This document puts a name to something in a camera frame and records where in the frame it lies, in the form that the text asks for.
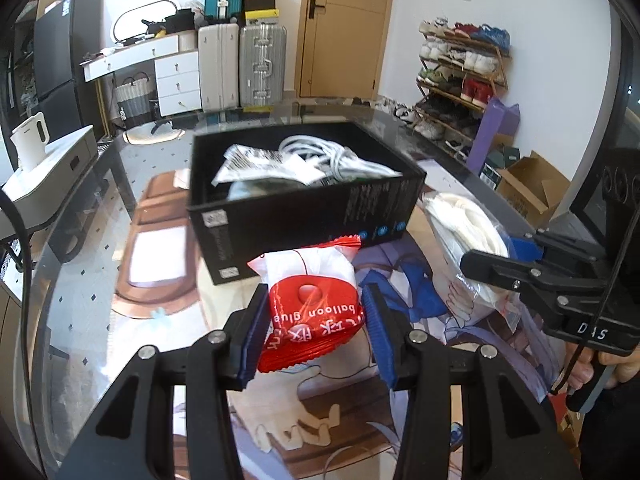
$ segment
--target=plastic bag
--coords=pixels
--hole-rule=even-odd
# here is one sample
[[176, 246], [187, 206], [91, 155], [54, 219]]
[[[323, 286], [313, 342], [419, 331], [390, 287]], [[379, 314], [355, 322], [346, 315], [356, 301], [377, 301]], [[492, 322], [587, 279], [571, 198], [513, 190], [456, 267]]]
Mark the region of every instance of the plastic bag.
[[320, 357], [363, 325], [351, 261], [357, 236], [267, 253], [248, 263], [269, 285], [272, 323], [258, 370], [272, 372]]
[[472, 249], [515, 257], [513, 243], [500, 222], [475, 200], [453, 193], [425, 193], [422, 209], [456, 280], [469, 291], [475, 303], [498, 310], [515, 327], [520, 313], [511, 301], [512, 292], [470, 280], [460, 270], [462, 256]]
[[308, 186], [324, 177], [322, 171], [299, 155], [233, 144], [226, 150], [225, 161], [211, 183], [217, 186], [221, 182], [288, 178]]

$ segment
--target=black cable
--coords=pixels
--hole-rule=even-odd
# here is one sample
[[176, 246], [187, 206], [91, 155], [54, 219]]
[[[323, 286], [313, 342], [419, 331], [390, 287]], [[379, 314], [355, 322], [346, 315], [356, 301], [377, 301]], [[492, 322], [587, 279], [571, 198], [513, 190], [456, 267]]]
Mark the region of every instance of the black cable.
[[571, 356], [571, 360], [569, 361], [569, 364], [564, 369], [562, 380], [551, 392], [553, 395], [557, 395], [562, 389], [562, 387], [569, 380], [569, 376], [571, 375], [571, 372], [574, 370], [575, 364], [578, 362], [578, 358], [580, 357], [582, 350], [584, 350], [585, 346], [589, 342], [591, 333], [593, 332], [593, 329], [596, 327], [598, 320], [600, 319], [600, 317], [602, 316], [602, 313], [604, 312], [604, 309], [607, 305], [607, 301], [609, 301], [611, 291], [613, 290], [613, 287], [615, 286], [616, 281], [618, 280], [618, 275], [620, 273], [620, 268], [622, 267], [622, 263], [625, 259], [626, 251], [629, 248], [629, 244], [631, 243], [631, 238], [633, 237], [633, 234], [636, 230], [636, 226], [638, 225], [638, 219], [640, 219], [640, 205], [636, 208], [636, 211], [634, 212], [634, 215], [631, 218], [631, 222], [629, 222], [629, 226], [626, 228], [625, 237], [622, 240], [622, 245], [620, 245], [620, 250], [618, 251], [618, 255], [616, 256], [616, 261], [613, 264], [611, 277], [607, 282], [607, 288], [605, 289], [604, 294], [600, 298], [600, 304], [598, 305], [596, 314], [591, 318], [591, 321], [589, 323], [589, 326], [587, 327], [587, 330], [584, 331], [584, 336], [582, 336], [580, 343], [575, 348], [574, 354]]
[[33, 433], [33, 443], [36, 448], [36, 454], [38, 456], [38, 462], [42, 474], [46, 474], [44, 469], [44, 460], [42, 459], [42, 453], [40, 452], [40, 445], [38, 444], [38, 437], [36, 435], [36, 426], [33, 419], [33, 402], [31, 400], [31, 374], [29, 370], [29, 349], [27, 346], [28, 336], [28, 322], [29, 322], [29, 299], [31, 295], [31, 247], [29, 245], [29, 235], [27, 229], [22, 220], [22, 216], [18, 212], [18, 209], [6, 195], [4, 190], [0, 188], [0, 209], [4, 212], [6, 217], [11, 222], [11, 226], [14, 228], [15, 234], [18, 237], [20, 248], [22, 250], [22, 307], [20, 310], [20, 350], [22, 351], [22, 371], [24, 373], [24, 390], [27, 397], [27, 413], [29, 415], [29, 423], [31, 431]]

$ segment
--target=refrigerator door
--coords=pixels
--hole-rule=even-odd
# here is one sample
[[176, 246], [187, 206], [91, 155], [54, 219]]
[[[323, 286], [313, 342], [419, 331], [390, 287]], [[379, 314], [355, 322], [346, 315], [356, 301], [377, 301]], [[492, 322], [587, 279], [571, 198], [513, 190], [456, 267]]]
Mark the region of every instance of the refrigerator door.
[[34, 112], [38, 111], [44, 114], [44, 120], [49, 129], [49, 142], [79, 130], [83, 126], [88, 126], [88, 124], [82, 124], [80, 118], [74, 81], [56, 88], [40, 101], [38, 110]]
[[36, 20], [33, 31], [33, 66], [39, 98], [47, 96], [73, 77], [69, 54], [73, 15], [71, 7], [72, 0], [64, 0]]

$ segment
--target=open cardboard box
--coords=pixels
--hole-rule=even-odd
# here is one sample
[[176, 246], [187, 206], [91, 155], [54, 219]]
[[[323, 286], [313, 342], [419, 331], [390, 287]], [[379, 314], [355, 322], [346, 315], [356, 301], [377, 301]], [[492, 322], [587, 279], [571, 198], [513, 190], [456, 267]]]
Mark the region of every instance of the open cardboard box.
[[536, 152], [499, 171], [498, 193], [535, 228], [549, 222], [569, 187], [567, 178]]

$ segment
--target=white suitcase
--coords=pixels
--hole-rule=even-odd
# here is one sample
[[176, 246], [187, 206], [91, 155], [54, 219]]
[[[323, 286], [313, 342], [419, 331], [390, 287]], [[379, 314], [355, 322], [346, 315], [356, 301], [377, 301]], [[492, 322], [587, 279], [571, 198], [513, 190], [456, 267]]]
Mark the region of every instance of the white suitcase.
[[200, 94], [205, 112], [238, 106], [238, 35], [237, 23], [198, 30]]

